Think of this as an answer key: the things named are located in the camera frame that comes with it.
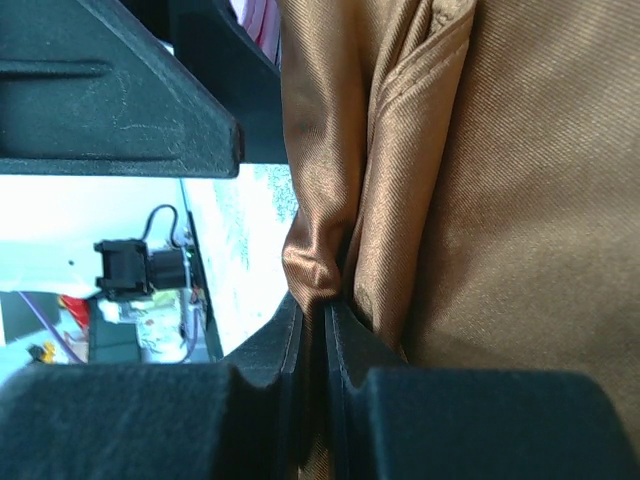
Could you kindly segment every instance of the black cable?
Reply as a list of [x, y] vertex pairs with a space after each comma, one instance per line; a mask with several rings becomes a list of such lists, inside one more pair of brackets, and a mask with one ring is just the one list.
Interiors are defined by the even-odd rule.
[[160, 210], [163, 210], [165, 208], [168, 208], [173, 212], [173, 222], [171, 223], [171, 230], [170, 230], [170, 237], [169, 237], [171, 245], [175, 248], [182, 248], [182, 245], [180, 245], [175, 240], [176, 229], [178, 228], [178, 210], [176, 209], [176, 207], [174, 207], [173, 205], [169, 205], [168, 203], [163, 203], [162, 205], [158, 205], [156, 208], [151, 210], [151, 213], [149, 214], [149, 218], [147, 218], [147, 224], [144, 227], [144, 232], [142, 233], [142, 237], [140, 238], [140, 240], [147, 239], [147, 237], [149, 236], [149, 233], [151, 233], [151, 227], [153, 227], [153, 220], [155, 219], [156, 214]]

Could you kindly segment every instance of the pink object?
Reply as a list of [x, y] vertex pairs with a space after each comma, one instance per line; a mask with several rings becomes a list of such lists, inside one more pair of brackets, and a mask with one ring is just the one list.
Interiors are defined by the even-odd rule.
[[238, 23], [269, 60], [275, 62], [280, 38], [280, 12], [276, 0], [231, 0]]

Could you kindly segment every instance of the red object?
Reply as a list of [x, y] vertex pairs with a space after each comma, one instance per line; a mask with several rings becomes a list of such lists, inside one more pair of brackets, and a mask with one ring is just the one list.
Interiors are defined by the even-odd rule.
[[84, 331], [89, 328], [89, 304], [81, 298], [60, 295], [60, 300], [69, 311], [78, 326]]

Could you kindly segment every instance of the brown cloth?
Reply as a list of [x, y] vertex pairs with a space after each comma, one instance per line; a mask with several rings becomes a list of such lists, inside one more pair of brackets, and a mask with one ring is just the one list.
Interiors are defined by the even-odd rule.
[[585, 372], [640, 446], [637, 2], [280, 4], [310, 331], [345, 294], [420, 366]]

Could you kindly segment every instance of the brown fabric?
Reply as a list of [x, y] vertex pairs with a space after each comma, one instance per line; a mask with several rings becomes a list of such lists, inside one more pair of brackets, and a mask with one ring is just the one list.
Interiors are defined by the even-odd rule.
[[309, 330], [345, 293], [418, 365], [586, 372], [639, 445], [636, 2], [281, 12], [283, 255]]

